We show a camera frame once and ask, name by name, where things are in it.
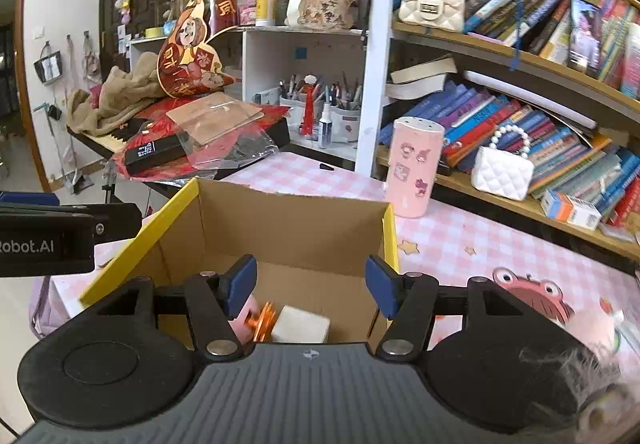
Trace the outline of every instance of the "brown cloth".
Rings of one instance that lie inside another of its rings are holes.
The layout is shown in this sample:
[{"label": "brown cloth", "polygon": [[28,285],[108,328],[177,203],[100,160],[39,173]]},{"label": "brown cloth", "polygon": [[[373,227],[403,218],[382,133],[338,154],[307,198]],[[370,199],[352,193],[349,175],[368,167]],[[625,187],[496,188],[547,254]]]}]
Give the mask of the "brown cloth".
[{"label": "brown cloth", "polygon": [[91,95],[76,90],[66,104],[68,127],[76,134],[106,135],[163,97],[157,64],[157,54],[144,52],[131,73],[113,67],[102,86],[98,108],[92,108]]}]

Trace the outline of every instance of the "cream handbag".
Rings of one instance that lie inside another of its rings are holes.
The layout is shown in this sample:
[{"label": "cream handbag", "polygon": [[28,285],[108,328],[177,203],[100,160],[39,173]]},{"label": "cream handbag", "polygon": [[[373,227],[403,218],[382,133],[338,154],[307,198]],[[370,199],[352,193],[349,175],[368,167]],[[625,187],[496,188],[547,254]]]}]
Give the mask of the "cream handbag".
[{"label": "cream handbag", "polygon": [[[518,132],[523,140],[520,155],[496,148],[502,134]],[[529,160],[529,135],[517,126],[503,126],[496,130],[489,147],[482,146],[471,173],[474,188],[513,200],[524,200],[533,177],[533,163]]]},{"label": "cream handbag", "polygon": [[462,32],[465,0],[402,0],[398,18],[413,25]]}]

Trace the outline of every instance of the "silver bolt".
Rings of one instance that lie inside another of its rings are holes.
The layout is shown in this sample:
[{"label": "silver bolt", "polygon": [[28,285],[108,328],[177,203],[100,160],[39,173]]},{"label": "silver bolt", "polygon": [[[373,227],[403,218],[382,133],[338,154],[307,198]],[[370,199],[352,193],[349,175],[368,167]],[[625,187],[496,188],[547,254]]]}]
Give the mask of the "silver bolt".
[{"label": "silver bolt", "polygon": [[207,344],[207,352],[212,356],[229,356],[238,350],[238,345],[228,339],[216,339]]},{"label": "silver bolt", "polygon": [[405,356],[414,349],[406,339],[389,339],[382,343],[382,349],[390,356]]}]

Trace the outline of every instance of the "frog eye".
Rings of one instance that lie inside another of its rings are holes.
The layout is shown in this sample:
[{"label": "frog eye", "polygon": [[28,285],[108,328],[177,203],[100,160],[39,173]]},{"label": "frog eye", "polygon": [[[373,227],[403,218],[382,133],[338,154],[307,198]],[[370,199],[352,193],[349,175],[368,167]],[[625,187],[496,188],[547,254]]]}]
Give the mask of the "frog eye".
[{"label": "frog eye", "polygon": [[515,283],[517,279],[516,275],[506,267],[497,267],[494,269],[494,281],[497,281],[497,283],[510,285]]},{"label": "frog eye", "polygon": [[548,296],[551,296],[552,298],[558,298],[558,297],[562,296],[562,291],[552,281],[543,281],[543,282],[540,283],[540,285],[545,290],[545,292],[546,292],[546,294]]}]

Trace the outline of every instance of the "purple book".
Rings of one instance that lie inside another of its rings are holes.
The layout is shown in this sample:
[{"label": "purple book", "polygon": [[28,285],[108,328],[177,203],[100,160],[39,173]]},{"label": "purple book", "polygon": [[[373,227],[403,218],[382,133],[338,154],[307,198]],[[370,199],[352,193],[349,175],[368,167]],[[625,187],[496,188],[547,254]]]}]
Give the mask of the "purple book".
[{"label": "purple book", "polygon": [[456,122],[460,117],[464,116],[467,112],[473,110],[478,104],[484,103],[485,101],[491,98],[491,94],[488,90],[483,90],[482,92],[478,92],[471,99],[469,99],[465,104],[460,106],[457,110],[451,112],[448,116],[443,117],[442,119],[437,120],[445,130],[448,130],[451,125]]}]

